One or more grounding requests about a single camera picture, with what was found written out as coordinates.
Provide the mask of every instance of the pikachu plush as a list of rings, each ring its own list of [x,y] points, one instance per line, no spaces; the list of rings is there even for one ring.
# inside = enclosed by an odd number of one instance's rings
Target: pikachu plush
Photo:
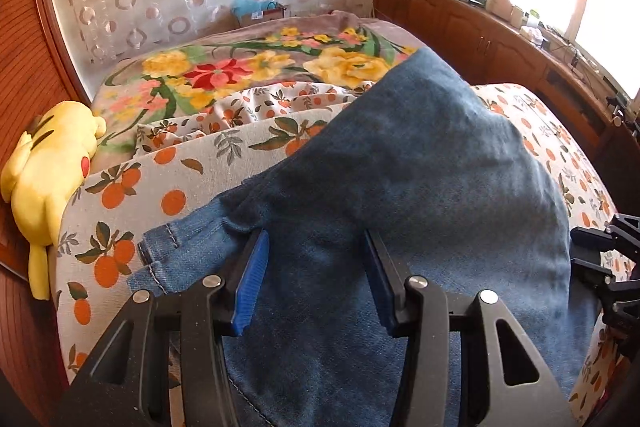
[[[36,299],[49,299],[47,246],[57,245],[66,202],[89,174],[104,118],[79,102],[60,102],[23,133],[2,168],[2,199],[29,241],[29,283]]]

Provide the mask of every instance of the cardboard box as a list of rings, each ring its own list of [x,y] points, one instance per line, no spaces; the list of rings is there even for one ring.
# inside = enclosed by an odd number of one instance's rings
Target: cardboard box
[[[286,6],[278,4],[275,8],[270,10],[246,13],[238,19],[238,22],[240,23],[241,28],[246,28],[247,26],[253,26],[254,24],[259,24],[261,22],[284,19],[286,10]]]

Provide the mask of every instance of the blue denim fabric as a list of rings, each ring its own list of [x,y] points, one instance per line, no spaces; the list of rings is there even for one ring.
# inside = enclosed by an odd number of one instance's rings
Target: blue denim fabric
[[[578,375],[595,304],[586,294],[569,304],[568,218],[556,184],[516,128],[429,49],[292,157],[147,232],[149,264],[129,287],[184,290],[257,227],[269,231],[270,263],[251,325],[225,340],[245,427],[388,425],[405,341],[378,322],[359,250],[367,228],[448,291],[494,289],[566,393]],[[448,425],[456,416],[450,407]]]

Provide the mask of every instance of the silver screw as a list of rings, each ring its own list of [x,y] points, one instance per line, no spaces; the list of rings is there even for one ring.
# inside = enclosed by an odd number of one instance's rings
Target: silver screw
[[[495,304],[498,301],[498,294],[493,290],[482,290],[480,298],[487,304]]]
[[[207,288],[217,288],[222,284],[222,279],[218,275],[207,275],[202,280],[202,285]]]
[[[409,277],[409,284],[416,289],[427,288],[429,284],[427,279],[425,279],[422,275],[412,275]]]
[[[151,294],[147,290],[138,290],[133,294],[133,302],[142,304],[143,302],[147,302],[150,296]]]

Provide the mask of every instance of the blue rubber grip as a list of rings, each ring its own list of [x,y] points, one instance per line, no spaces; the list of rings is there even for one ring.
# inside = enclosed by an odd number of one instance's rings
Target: blue rubber grip
[[[388,334],[393,335],[398,328],[394,313],[394,293],[369,231],[365,232],[364,267],[380,324]]]
[[[236,336],[242,335],[244,328],[254,316],[255,303],[260,293],[264,272],[269,262],[269,234],[262,230],[255,242],[249,261],[236,292],[236,308],[231,319],[231,328]]]

